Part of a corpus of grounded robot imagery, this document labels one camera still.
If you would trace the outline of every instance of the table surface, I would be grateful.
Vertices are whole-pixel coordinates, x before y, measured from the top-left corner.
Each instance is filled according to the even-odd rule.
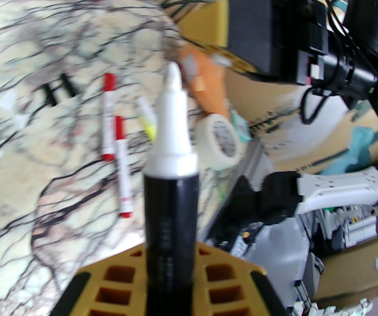
[[[144,240],[142,173],[151,143],[134,99],[155,102],[178,33],[153,0],[0,0],[0,316],[47,315],[76,270]],[[79,94],[43,83],[65,72]],[[100,160],[102,77],[119,81],[135,216],[118,218],[114,163]],[[200,116],[189,100],[191,128]],[[201,167],[199,228],[231,170]]]

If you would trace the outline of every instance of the orange object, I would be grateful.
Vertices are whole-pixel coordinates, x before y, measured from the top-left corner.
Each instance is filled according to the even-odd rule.
[[[225,67],[217,65],[192,45],[180,51],[182,75],[189,85],[191,96],[207,113],[217,113],[230,120],[224,85]]]

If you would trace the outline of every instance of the white paint marker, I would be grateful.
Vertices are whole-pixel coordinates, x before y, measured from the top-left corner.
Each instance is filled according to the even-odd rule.
[[[114,90],[115,77],[107,73],[104,75],[101,155],[105,161],[114,160]]]
[[[127,140],[124,131],[124,119],[121,116],[116,116],[115,118],[115,138],[117,180],[120,193],[120,217],[130,218],[133,214],[133,198],[129,165],[127,163]]]

